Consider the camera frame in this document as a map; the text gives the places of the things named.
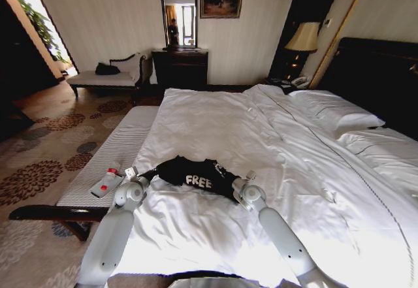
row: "black headboard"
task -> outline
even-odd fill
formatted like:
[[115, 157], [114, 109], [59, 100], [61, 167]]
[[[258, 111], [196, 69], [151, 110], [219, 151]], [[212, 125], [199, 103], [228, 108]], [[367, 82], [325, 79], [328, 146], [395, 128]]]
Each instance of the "black headboard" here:
[[343, 38], [317, 89], [418, 140], [418, 43]]

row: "telephone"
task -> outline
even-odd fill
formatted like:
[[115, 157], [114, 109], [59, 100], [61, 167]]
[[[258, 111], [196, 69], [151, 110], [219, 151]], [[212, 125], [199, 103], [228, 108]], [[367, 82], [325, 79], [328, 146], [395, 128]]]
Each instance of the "telephone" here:
[[299, 77], [291, 81], [292, 85], [298, 89], [304, 89], [309, 86], [310, 80], [309, 77]]

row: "mirror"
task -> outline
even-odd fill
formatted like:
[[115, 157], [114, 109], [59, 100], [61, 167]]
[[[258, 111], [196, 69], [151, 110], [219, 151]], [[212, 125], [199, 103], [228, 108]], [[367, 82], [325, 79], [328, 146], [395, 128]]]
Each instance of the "mirror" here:
[[197, 0], [161, 0], [167, 48], [197, 47]]

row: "white bottle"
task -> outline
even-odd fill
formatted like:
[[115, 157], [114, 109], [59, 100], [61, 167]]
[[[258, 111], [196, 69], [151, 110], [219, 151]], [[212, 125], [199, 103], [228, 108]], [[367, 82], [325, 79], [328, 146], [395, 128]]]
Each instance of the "white bottle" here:
[[98, 198], [103, 198], [111, 192], [123, 180], [123, 176], [119, 174], [119, 168], [118, 162], [112, 162], [103, 178], [91, 187], [89, 192]]

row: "green leaves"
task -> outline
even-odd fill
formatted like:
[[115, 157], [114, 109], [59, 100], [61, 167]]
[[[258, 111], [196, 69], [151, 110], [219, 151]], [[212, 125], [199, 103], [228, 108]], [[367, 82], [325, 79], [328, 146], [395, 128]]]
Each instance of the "green leaves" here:
[[[62, 61], [63, 63], [67, 63], [62, 56], [61, 52], [59, 51], [58, 45], [54, 42], [54, 37], [51, 36], [51, 30], [45, 25], [45, 22], [49, 22], [50, 20], [42, 15], [41, 13], [37, 12], [32, 8], [30, 3], [26, 3], [25, 0], [18, 0], [22, 8], [24, 9], [26, 16], [31, 21], [33, 27], [37, 31], [39, 37], [41, 38], [42, 42], [45, 44], [45, 47], [48, 49], [49, 53], [52, 57], [54, 57], [58, 61]], [[54, 48], [57, 52], [55, 55], [51, 53], [51, 49]]]

